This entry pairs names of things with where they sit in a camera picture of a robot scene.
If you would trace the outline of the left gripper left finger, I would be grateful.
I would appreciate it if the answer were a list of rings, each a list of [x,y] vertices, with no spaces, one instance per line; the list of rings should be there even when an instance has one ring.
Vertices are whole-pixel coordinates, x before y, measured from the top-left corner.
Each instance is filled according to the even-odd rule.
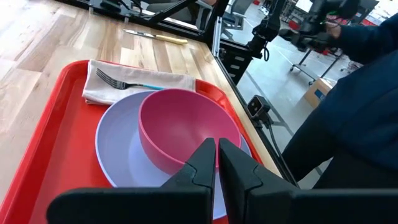
[[[55,197],[48,223],[211,223],[216,144],[205,139],[160,187],[79,188]]]

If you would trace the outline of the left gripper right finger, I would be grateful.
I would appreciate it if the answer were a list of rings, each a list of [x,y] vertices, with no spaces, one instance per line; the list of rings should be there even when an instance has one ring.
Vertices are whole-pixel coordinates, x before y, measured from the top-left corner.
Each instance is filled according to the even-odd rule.
[[[397,223],[397,190],[302,190],[226,138],[218,159],[230,223]]]

